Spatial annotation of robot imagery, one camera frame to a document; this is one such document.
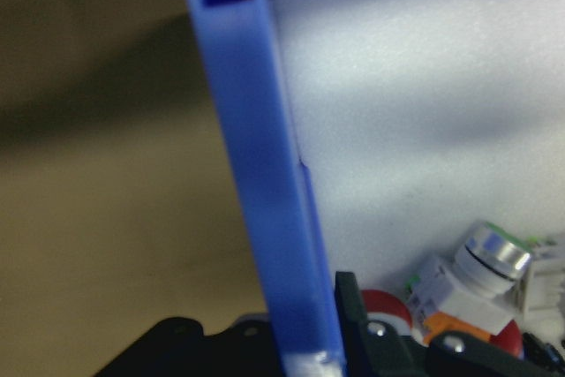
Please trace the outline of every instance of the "blue plastic frame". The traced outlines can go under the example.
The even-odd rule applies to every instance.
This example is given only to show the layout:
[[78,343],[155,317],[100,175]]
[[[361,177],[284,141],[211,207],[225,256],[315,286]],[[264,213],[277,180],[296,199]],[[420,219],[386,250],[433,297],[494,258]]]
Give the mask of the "blue plastic frame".
[[282,360],[344,364],[310,178],[284,96],[269,0],[189,0]]

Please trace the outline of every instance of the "beige background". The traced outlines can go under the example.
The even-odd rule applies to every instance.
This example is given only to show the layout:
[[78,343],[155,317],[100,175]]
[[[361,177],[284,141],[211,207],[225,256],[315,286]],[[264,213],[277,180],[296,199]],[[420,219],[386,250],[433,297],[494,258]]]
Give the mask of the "beige background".
[[264,310],[185,0],[0,0],[0,375]]

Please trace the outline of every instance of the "metal screw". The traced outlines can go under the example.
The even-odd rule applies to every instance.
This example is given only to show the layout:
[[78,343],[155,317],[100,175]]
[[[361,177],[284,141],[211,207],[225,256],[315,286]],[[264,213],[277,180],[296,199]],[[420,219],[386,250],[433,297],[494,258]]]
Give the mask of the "metal screw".
[[373,335],[378,337],[383,337],[387,333],[387,328],[380,322],[371,321],[367,324],[367,330]]
[[443,339],[443,344],[456,353],[465,351],[465,343],[463,343],[463,340],[461,340],[459,337],[445,336]]

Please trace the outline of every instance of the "black plastic part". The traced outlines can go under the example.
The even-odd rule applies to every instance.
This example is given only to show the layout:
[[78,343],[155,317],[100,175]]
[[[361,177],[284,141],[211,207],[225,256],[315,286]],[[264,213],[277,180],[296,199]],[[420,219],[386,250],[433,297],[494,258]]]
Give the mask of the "black plastic part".
[[543,343],[532,333],[522,335],[525,358],[549,372],[565,375],[565,360],[550,343]]
[[[464,350],[454,352],[445,343],[446,337],[463,342]],[[449,331],[436,336],[427,349],[426,369],[432,376],[447,377],[550,377],[553,374],[517,359],[488,343],[462,333]]]
[[424,370],[426,348],[410,337],[400,337],[385,322],[377,321],[385,328],[382,336],[368,330],[371,321],[353,273],[336,273],[335,302],[350,377],[427,376]]
[[204,336],[195,320],[160,321],[96,376],[283,376],[268,322],[248,320]]

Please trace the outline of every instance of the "green part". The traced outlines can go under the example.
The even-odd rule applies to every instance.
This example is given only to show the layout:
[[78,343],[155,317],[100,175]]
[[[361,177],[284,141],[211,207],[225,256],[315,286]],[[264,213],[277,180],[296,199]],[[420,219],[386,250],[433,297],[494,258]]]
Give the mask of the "green part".
[[418,283],[420,283],[420,276],[418,274],[415,274],[408,279],[408,282],[406,282],[404,288],[409,293],[412,293],[412,287],[414,286],[414,284],[418,284]]
[[514,244],[518,247],[521,247],[522,249],[524,249],[528,253],[531,253],[531,247],[525,241],[523,241],[522,239],[517,238],[515,236],[512,236],[511,234],[507,233],[503,228],[499,227],[498,225],[494,225],[491,222],[487,222],[486,225],[492,231],[495,231],[498,234],[500,234],[501,236],[503,236],[504,238],[506,238],[510,243],[512,243],[512,244]]
[[528,238],[526,238],[524,240],[524,242],[531,248],[535,248],[538,246],[542,246],[545,243],[545,240],[543,238],[540,238],[538,236],[529,236]]

